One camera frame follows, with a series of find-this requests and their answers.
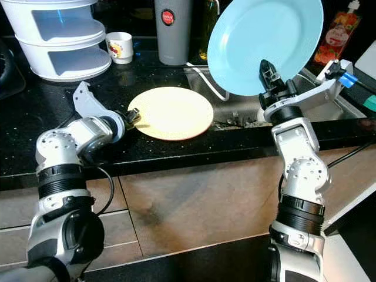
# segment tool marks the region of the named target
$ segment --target white cable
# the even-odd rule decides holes
[[[229,100],[229,98],[230,98],[230,92],[229,91],[226,91],[226,96],[223,97],[221,95],[221,93],[219,93],[217,91],[217,89],[214,88],[214,86],[209,82],[209,80],[207,80],[207,78],[204,76],[204,74],[198,68],[195,68],[191,63],[187,63],[186,65],[191,67],[195,72],[197,72],[199,74],[199,76],[201,76],[201,78],[204,80],[206,85],[211,89],[211,91],[214,92],[215,95],[217,95],[217,97],[219,99],[221,99],[224,102]]]

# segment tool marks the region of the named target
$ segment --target white cup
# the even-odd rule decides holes
[[[107,50],[114,63],[130,63],[133,57],[132,36],[126,32],[111,32],[106,35]]]

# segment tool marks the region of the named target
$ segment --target gray thermos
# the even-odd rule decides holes
[[[188,61],[192,0],[155,0],[158,56],[165,65]]]

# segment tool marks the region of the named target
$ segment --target cream plate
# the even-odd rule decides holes
[[[184,140],[209,128],[213,108],[195,91],[179,87],[159,87],[136,96],[128,109],[140,110],[135,126],[142,133],[162,140]]]

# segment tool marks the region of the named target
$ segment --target blue clip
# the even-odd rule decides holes
[[[358,79],[355,76],[350,75],[348,72],[345,72],[345,74],[343,74],[338,81],[341,82],[346,88],[350,88],[356,83],[356,81],[358,81]]]

